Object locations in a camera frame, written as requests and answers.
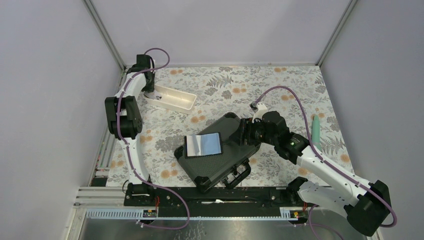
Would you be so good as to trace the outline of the floral tablecloth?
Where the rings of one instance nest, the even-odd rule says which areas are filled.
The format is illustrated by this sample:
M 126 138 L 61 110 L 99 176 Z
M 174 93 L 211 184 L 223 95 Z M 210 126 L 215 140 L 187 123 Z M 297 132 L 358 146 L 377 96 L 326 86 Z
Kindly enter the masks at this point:
M 253 115 L 250 103 L 258 97 L 278 111 L 292 132 L 305 135 L 314 115 L 320 121 L 322 152 L 352 172 L 353 166 L 334 113 L 322 73 L 317 66 L 180 67 L 157 71 L 155 83 L 197 95 L 190 114 L 149 104 L 140 95 L 143 119 L 140 137 L 146 168 L 154 184 L 192 187 L 193 181 L 174 157 L 185 135 L 197 134 L 228 112 L 240 118 Z

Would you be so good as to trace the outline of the mint green tube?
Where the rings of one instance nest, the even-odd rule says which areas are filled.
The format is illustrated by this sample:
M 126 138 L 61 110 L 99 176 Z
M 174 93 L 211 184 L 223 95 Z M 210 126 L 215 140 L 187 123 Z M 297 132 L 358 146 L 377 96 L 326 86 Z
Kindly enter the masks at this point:
M 313 116 L 313 120 L 312 120 L 312 125 L 311 125 L 311 140 L 313 145 L 318 149 L 318 150 L 322 150 L 321 147 L 321 124 L 320 124 L 320 120 L 319 117 L 317 115 Z

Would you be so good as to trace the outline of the credit card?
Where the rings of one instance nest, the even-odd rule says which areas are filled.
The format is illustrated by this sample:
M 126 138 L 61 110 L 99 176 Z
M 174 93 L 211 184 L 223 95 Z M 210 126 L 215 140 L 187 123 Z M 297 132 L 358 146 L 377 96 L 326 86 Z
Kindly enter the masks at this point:
M 157 92 L 152 92 L 146 95 L 148 98 L 153 99 L 153 100 L 158 100 L 160 101 L 162 99 L 162 94 L 161 93 L 157 93 Z

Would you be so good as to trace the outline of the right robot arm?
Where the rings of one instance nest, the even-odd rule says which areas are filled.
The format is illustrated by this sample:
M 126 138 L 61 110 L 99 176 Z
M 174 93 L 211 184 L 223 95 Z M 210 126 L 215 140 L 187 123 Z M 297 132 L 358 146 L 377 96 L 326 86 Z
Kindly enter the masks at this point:
M 277 111 L 266 112 L 262 118 L 243 118 L 238 130 L 241 145 L 256 142 L 271 145 L 281 158 L 312 172 L 329 185 L 320 187 L 297 177 L 287 186 L 286 198 L 291 205 L 306 202 L 331 210 L 368 237 L 383 226 L 391 213 L 389 187 L 384 182 L 370 182 L 334 163 L 307 138 L 291 132 Z

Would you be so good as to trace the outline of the dark grey hard case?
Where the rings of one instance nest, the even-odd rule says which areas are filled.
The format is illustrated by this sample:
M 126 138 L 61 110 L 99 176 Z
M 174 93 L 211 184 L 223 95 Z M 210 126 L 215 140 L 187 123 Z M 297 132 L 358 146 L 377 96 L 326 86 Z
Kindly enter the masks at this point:
M 179 165 L 194 182 L 197 190 L 207 193 L 218 183 L 223 183 L 227 189 L 233 189 L 251 173 L 249 158 L 254 155 L 261 143 L 240 145 L 241 118 L 228 112 L 217 121 L 195 134 L 220 133 L 222 154 L 203 157 L 186 157 L 185 141 L 174 151 Z

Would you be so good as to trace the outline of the white plastic tray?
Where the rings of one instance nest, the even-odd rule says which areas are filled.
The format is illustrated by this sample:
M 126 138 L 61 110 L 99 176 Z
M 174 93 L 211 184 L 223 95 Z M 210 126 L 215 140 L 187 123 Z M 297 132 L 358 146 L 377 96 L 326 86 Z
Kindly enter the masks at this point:
M 144 92 L 143 97 L 149 104 L 183 114 L 190 114 L 193 111 L 197 99 L 196 94 L 160 85 L 154 86 L 153 93 L 162 94 L 162 99 L 150 99 L 146 96 L 149 93 Z

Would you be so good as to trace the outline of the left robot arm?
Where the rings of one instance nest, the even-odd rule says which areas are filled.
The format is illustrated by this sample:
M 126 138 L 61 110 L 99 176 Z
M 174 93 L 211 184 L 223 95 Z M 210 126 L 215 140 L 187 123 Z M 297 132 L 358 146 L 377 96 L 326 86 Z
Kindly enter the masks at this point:
M 129 179 L 125 197 L 132 199 L 135 196 L 144 206 L 154 202 L 155 192 L 148 184 L 151 179 L 140 143 L 143 119 L 137 99 L 143 89 L 152 83 L 155 74 L 148 69 L 154 67 L 151 56 L 138 54 L 136 64 L 126 73 L 122 88 L 115 96 L 107 97 L 104 101 L 108 130 L 118 140 L 128 164 Z

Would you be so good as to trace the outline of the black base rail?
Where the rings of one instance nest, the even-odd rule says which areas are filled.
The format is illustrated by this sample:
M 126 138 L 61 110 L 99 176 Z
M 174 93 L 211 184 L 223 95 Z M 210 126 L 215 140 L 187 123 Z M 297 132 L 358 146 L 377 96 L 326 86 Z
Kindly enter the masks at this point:
M 170 191 L 137 187 L 126 191 L 123 205 L 153 208 L 162 218 L 271 218 L 280 217 L 281 208 L 302 211 L 312 203 L 305 203 L 284 187 L 214 187 L 207 193 L 194 187 L 173 187 Z

